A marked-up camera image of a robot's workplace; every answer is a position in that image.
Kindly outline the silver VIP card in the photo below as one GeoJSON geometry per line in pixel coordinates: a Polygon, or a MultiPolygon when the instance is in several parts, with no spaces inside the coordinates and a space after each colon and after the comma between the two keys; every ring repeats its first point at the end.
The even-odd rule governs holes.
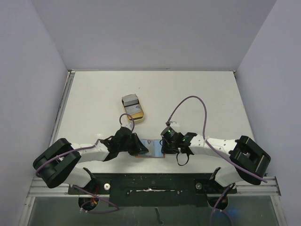
{"type": "Polygon", "coordinates": [[[142,139],[141,142],[149,150],[148,153],[144,153],[144,154],[142,154],[142,156],[146,156],[146,157],[161,157],[162,156],[160,140],[142,139]]]}

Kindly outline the tan leather card holder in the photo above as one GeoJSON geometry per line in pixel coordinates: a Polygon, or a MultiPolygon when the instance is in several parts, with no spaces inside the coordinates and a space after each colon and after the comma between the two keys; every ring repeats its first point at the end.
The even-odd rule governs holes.
{"type": "Polygon", "coordinates": [[[161,140],[141,139],[141,143],[148,149],[148,152],[138,154],[136,158],[165,158],[165,154],[161,152],[161,140]]]}

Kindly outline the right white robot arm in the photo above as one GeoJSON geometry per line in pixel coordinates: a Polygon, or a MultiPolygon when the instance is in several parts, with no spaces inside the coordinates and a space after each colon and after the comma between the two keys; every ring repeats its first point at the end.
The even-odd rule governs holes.
{"type": "Polygon", "coordinates": [[[219,193],[239,181],[260,185],[271,157],[250,137],[216,139],[188,132],[185,135],[168,126],[161,132],[164,153],[208,155],[227,161],[230,166],[217,167],[211,175],[209,186],[219,193]]]}

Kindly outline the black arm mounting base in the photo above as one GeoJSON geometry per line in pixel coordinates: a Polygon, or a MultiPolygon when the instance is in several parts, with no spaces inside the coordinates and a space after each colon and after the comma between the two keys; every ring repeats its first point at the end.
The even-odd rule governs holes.
{"type": "Polygon", "coordinates": [[[96,173],[100,195],[120,207],[207,206],[207,196],[224,187],[210,173],[121,174],[96,173]]]}

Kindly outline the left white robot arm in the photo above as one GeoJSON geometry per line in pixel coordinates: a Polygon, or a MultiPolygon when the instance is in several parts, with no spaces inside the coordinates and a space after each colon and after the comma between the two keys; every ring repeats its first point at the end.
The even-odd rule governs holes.
{"type": "Polygon", "coordinates": [[[88,161],[110,161],[121,152],[131,156],[148,153],[138,135],[127,127],[121,127],[113,136],[98,139],[94,144],[74,144],[60,138],[37,157],[32,166],[36,176],[43,179],[48,188],[60,184],[78,186],[84,193],[95,190],[96,178],[87,168],[77,164],[88,161]]]}

